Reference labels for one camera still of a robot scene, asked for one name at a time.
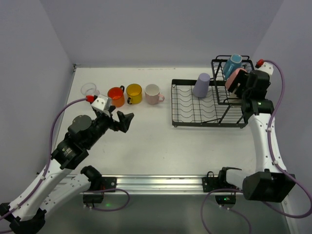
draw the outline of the white table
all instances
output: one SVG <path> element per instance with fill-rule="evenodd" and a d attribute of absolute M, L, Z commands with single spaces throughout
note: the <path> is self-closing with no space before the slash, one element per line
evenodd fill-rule
<path fill-rule="evenodd" d="M 172 126 L 172 79 L 197 79 L 204 72 L 212 76 L 211 68 L 77 68 L 68 102 L 82 98 L 80 89 L 88 82 L 95 83 L 104 95 L 115 86 L 127 87 L 137 83 L 144 89 L 148 84 L 155 83 L 166 99 L 158 105 L 149 105 L 143 95 L 140 104 L 125 103 L 118 108 L 125 114 L 135 114 L 129 131 L 126 134 L 107 131 L 74 174 L 78 174 L 84 166 L 92 165 L 102 174 L 117 175 L 124 181 L 125 177 L 179 177 L 190 179 L 189 184 L 194 186 L 201 183 L 198 179 L 208 171 L 217 175 L 225 166 L 254 171 L 254 141 L 248 126 L 244 129 Z M 78 115 L 96 117 L 87 102 L 71 106 L 64 114 L 57 143 L 63 140 L 68 126 Z M 168 180 L 158 180 L 158 184 L 164 183 Z"/>

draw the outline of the white mug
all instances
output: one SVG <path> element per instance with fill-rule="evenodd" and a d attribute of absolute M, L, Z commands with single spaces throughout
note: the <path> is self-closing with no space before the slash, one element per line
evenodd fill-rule
<path fill-rule="evenodd" d="M 147 102 L 151 105 L 163 102 L 165 100 L 165 96 L 160 94 L 160 88 L 155 84 L 149 84 L 148 86 L 146 86 L 145 98 Z"/>

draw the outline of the light blue cup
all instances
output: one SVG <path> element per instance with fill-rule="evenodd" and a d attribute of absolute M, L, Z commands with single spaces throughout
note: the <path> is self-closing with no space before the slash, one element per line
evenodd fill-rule
<path fill-rule="evenodd" d="M 242 56 L 233 54 L 225 63 L 223 67 L 224 80 L 227 80 L 230 75 L 242 66 Z"/>

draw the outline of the wire rack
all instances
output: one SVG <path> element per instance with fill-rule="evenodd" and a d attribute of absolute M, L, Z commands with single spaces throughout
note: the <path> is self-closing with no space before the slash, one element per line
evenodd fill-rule
<path fill-rule="evenodd" d="M 211 61 L 211 67 L 213 68 L 213 76 L 214 81 L 223 81 L 224 75 L 223 75 L 223 67 L 226 63 L 226 61 L 231 57 L 231 55 L 219 55 L 215 59 Z M 253 62 L 250 60 L 249 56 L 242 56 L 242 67 L 247 71 L 250 72 L 251 70 L 254 70 Z M 232 105 L 232 106 L 241 106 L 241 100 L 237 98 L 234 95 L 231 95 L 229 91 L 225 88 L 217 87 L 217 83 L 215 82 L 215 91 L 216 91 L 216 101 L 219 105 Z"/>
<path fill-rule="evenodd" d="M 171 84 L 172 125 L 197 127 L 246 126 L 239 106 L 219 105 L 217 91 L 224 91 L 223 81 L 210 81 L 205 98 L 193 95 L 196 80 L 173 79 Z"/>

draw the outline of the robotic arm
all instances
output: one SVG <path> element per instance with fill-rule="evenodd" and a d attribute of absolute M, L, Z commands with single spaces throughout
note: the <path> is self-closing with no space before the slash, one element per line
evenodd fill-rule
<path fill-rule="evenodd" d="M 5 219 L 16 234 L 36 234 L 44 225 L 45 218 L 73 196 L 87 191 L 92 183 L 97 183 L 101 173 L 92 166 L 82 169 L 81 174 L 70 183 L 55 190 L 59 182 L 70 174 L 89 154 L 87 150 L 101 138 L 108 129 L 127 132 L 134 114 L 124 115 L 118 111 L 119 122 L 113 120 L 111 99 L 99 95 L 91 106 L 97 118 L 80 115 L 73 120 L 64 140 L 52 152 L 47 173 L 44 169 L 29 187 L 11 203 L 0 205 L 0 215 L 13 212 Z M 19 205 L 36 188 L 35 192 L 22 205 Z"/>
<path fill-rule="evenodd" d="M 222 186 L 234 185 L 242 189 L 247 200 L 281 202 L 295 185 L 295 182 L 281 173 L 276 165 L 286 171 L 281 158 L 275 135 L 275 119 L 271 124 L 271 143 L 276 160 L 271 158 L 268 144 L 268 124 L 274 107 L 270 100 L 265 99 L 270 85 L 273 67 L 266 63 L 259 70 L 247 73 L 238 72 L 227 84 L 230 92 L 235 92 L 242 101 L 242 113 L 245 122 L 251 128 L 256 152 L 256 170 L 254 174 L 238 168 L 224 167 L 219 172 Z"/>

